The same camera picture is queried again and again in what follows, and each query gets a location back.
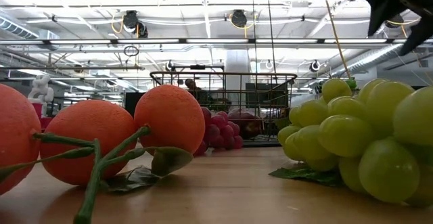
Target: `artificial orange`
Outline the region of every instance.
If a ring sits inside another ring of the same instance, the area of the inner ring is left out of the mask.
[[[132,116],[120,106],[101,100],[87,100],[73,104],[49,123],[46,133],[93,141],[99,139],[102,156],[118,146],[135,132]],[[132,143],[126,150],[133,149]],[[58,143],[42,143],[41,158],[61,154],[76,148]],[[78,159],[59,159],[44,162],[43,166],[53,177],[73,185],[86,185],[90,180],[94,154]],[[113,177],[127,164],[121,162],[109,166],[102,179]]]
[[[31,162],[39,155],[39,140],[33,133],[41,132],[35,108],[20,92],[0,85],[0,167]],[[0,183],[0,195],[23,180],[32,166],[16,171]]]
[[[197,100],[174,85],[149,90],[137,103],[134,120],[151,133],[140,138],[143,147],[173,146],[193,154],[204,136],[204,115]]]

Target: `red grape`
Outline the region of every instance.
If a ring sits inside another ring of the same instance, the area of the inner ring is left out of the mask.
[[[218,137],[214,138],[212,141],[209,142],[209,146],[212,148],[223,148],[224,147],[223,136],[219,135]]]
[[[229,125],[224,126],[221,129],[221,136],[223,136],[224,139],[233,137],[234,136],[233,129]]]
[[[224,139],[224,148],[226,150],[231,150],[235,146],[235,139],[233,137],[228,137]]]
[[[222,129],[225,125],[227,125],[225,119],[221,115],[215,115],[211,118],[211,124],[216,125],[219,129]]]
[[[235,136],[234,139],[235,139],[235,144],[233,145],[233,149],[240,149],[242,148],[242,146],[244,146],[244,139],[242,139],[242,137],[238,135]]]
[[[208,144],[204,143],[204,141],[202,141],[202,143],[200,144],[200,146],[196,150],[196,152],[193,154],[193,156],[194,157],[202,156],[202,155],[204,155],[204,153],[206,153],[206,150],[208,150]]]
[[[229,122],[229,115],[227,115],[227,113],[225,113],[225,112],[218,112],[216,115],[222,116],[224,118],[224,120],[225,120],[225,123]]]
[[[204,133],[204,141],[212,141],[216,137],[220,135],[220,130],[216,125],[209,125],[206,127],[206,131]]]
[[[206,126],[210,125],[210,118],[212,118],[212,113],[210,113],[210,110],[208,108],[202,107],[203,116],[204,116],[204,122],[206,123]]]
[[[241,129],[239,128],[239,125],[235,124],[234,122],[229,122],[229,126],[233,129],[233,135],[238,136]]]

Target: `grape bunch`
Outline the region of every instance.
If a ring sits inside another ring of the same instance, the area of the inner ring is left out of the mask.
[[[208,148],[215,149],[240,149],[244,145],[244,140],[239,135],[240,127],[229,121],[225,112],[218,112],[212,116],[208,108],[202,107],[206,131],[202,144],[194,153],[194,156],[202,156]]]
[[[375,79],[353,97],[330,79],[321,96],[290,110],[278,134],[288,158],[383,202],[433,205],[433,87]]]

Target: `wooden table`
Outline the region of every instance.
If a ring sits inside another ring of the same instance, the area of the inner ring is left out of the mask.
[[[123,196],[98,195],[93,224],[387,224],[433,223],[433,211],[383,204],[344,188],[278,179],[281,148],[250,148],[195,159],[156,186]],[[127,168],[149,165],[150,157]],[[1,224],[69,224],[83,190],[41,165],[0,196]]]

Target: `metal basket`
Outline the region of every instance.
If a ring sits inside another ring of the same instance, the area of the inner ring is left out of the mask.
[[[229,114],[248,111],[260,135],[243,137],[244,147],[279,145],[278,128],[288,125],[296,74],[246,72],[151,72],[154,86],[176,85],[188,90],[201,106]]]

